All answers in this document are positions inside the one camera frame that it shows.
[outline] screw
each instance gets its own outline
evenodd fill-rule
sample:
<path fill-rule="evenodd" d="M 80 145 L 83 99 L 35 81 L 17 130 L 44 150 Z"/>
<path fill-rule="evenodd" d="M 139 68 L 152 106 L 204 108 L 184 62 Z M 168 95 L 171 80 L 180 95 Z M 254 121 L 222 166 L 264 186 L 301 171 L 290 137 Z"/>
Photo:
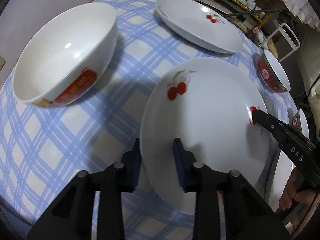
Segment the screw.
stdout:
<path fill-rule="evenodd" d="M 240 176 L 240 172 L 237 170 L 231 170 L 230 174 L 232 177 L 239 177 Z"/>
<path fill-rule="evenodd" d="M 117 162 L 115 164 L 113 164 L 113 166 L 116 168 L 116 169 L 121 169 L 124 167 L 124 164 L 122 162 Z"/>
<path fill-rule="evenodd" d="M 202 168 L 204 166 L 204 164 L 201 163 L 201 162 L 194 162 L 192 164 L 192 166 L 194 166 L 195 168 L 199 169 L 199 168 Z"/>
<path fill-rule="evenodd" d="M 78 174 L 77 174 L 77 176 L 78 176 L 79 178 L 84 178 L 84 177 L 87 176 L 87 175 L 88 175 L 88 172 L 87 172 L 87 171 L 79 171 Z"/>

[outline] red cherry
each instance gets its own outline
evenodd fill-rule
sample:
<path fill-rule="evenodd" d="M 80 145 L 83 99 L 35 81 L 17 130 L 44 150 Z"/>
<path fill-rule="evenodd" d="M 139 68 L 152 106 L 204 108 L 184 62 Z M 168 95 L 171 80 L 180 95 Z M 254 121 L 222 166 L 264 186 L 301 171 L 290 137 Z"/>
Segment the red cherry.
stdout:
<path fill-rule="evenodd" d="M 255 125 L 257 122 L 255 122 L 255 121 L 252 119 L 252 113 L 253 113 L 253 111 L 257 110 L 257 108 L 256 108 L 255 106 L 251 106 L 251 107 L 249 108 L 249 110 L 250 110 L 250 124 L 251 124 L 251 125 Z"/>
<path fill-rule="evenodd" d="M 178 93 L 180 95 L 183 95 L 185 92 L 187 92 L 187 85 L 185 84 L 185 82 L 180 82 L 177 86 L 178 89 Z"/>
<path fill-rule="evenodd" d="M 169 100 L 175 100 L 177 97 L 178 89 L 176 87 L 170 87 L 168 90 L 168 98 Z"/>

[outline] white wall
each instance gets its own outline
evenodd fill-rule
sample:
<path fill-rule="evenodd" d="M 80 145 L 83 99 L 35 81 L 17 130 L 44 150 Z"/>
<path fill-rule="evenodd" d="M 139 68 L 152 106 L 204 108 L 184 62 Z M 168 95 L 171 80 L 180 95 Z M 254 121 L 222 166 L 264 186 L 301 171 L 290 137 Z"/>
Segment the white wall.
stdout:
<path fill-rule="evenodd" d="M 0 15 L 0 86 L 34 34 L 58 14 L 90 0 L 10 0 Z"/>

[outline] red label on bowl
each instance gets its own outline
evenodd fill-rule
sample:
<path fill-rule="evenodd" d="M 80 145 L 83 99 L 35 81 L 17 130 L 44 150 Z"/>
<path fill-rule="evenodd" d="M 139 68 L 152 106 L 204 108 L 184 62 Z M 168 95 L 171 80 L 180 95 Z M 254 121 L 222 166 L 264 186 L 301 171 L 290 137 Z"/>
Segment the red label on bowl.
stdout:
<path fill-rule="evenodd" d="M 277 78 L 275 72 L 273 71 L 272 67 L 270 66 L 266 56 L 262 56 L 258 62 L 258 69 L 259 72 L 267 84 L 269 88 L 273 91 L 281 93 L 286 92 L 286 88 L 282 85 L 280 80 Z"/>
<path fill-rule="evenodd" d="M 82 96 L 97 80 L 97 73 L 91 69 L 84 69 L 80 76 L 72 82 L 54 101 L 59 104 L 68 104 Z"/>
<path fill-rule="evenodd" d="M 302 127 L 300 122 L 299 111 L 294 115 L 292 119 L 292 126 L 300 133 L 302 133 Z"/>

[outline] white bowl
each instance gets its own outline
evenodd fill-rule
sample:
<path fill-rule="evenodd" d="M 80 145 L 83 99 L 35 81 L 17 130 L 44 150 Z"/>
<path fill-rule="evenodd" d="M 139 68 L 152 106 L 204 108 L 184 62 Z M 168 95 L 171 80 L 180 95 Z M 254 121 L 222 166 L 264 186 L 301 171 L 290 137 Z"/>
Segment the white bowl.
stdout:
<path fill-rule="evenodd" d="M 107 68 L 117 41 L 115 9 L 87 3 L 43 26 L 23 50 L 13 92 L 30 106 L 67 105 L 86 93 Z"/>
<path fill-rule="evenodd" d="M 309 126 L 307 118 L 302 109 L 299 109 L 298 112 L 294 115 L 292 119 L 292 126 L 305 137 L 309 139 Z"/>

